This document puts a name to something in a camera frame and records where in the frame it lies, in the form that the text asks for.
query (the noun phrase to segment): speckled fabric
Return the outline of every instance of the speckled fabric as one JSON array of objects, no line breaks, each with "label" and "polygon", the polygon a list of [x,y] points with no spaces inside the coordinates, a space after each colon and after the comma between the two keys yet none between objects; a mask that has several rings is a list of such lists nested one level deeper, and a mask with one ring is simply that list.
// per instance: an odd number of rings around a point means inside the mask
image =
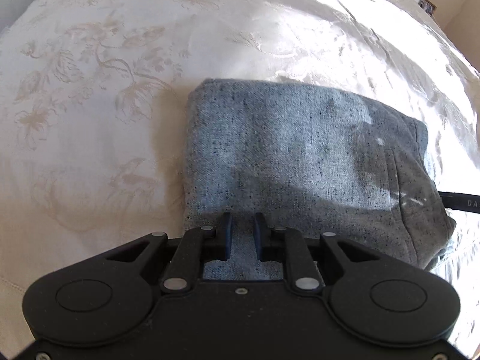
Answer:
[{"label": "speckled fabric", "polygon": [[333,231],[424,268],[453,228],[423,156],[418,120],[351,92],[209,79],[190,94],[185,228],[234,214],[232,257],[205,276],[281,276],[256,260],[251,217],[309,237]]}]

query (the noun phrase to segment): folded clothing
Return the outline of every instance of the folded clothing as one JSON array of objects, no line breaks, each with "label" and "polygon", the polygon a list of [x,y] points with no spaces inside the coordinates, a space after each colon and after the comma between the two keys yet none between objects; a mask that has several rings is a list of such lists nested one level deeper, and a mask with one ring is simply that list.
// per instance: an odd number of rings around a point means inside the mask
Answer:
[{"label": "folded clothing", "polygon": [[451,237],[423,163],[426,126],[334,88],[208,79],[189,96],[185,228],[236,220],[232,256],[207,278],[268,279],[256,260],[252,217],[308,237],[333,231],[425,268]]}]

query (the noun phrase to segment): folded garment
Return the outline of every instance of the folded garment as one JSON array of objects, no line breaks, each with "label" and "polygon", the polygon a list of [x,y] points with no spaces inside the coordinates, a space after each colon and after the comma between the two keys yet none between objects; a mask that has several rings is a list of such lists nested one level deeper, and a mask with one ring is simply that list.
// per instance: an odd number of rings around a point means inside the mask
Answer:
[{"label": "folded garment", "polygon": [[425,268],[451,237],[424,166],[426,126],[363,96],[301,83],[209,79],[190,94],[185,228],[236,219],[232,256],[205,276],[268,279],[251,219],[333,231]]}]

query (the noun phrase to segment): gray cloth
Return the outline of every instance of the gray cloth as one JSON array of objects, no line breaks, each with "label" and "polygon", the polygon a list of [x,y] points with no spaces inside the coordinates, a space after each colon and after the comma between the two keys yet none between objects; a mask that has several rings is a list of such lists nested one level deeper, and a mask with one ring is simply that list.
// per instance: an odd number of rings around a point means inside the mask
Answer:
[{"label": "gray cloth", "polygon": [[234,215],[232,257],[205,276],[267,279],[251,218],[333,231],[424,268],[453,228],[423,156],[418,120],[354,93],[301,83],[208,79],[190,94],[185,228]]}]

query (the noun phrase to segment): bedspread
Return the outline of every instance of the bedspread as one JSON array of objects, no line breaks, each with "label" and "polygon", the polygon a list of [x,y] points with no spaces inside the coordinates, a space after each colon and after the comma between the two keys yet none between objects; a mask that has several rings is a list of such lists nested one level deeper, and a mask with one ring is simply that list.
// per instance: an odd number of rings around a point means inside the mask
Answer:
[{"label": "bedspread", "polygon": [[[2,352],[32,339],[21,298],[39,276],[182,234],[185,104],[205,78],[379,100],[428,126],[438,190],[480,194],[479,74],[413,0],[36,0],[0,37]],[[452,216],[436,273],[460,292],[452,342],[472,354],[479,220]]]}]

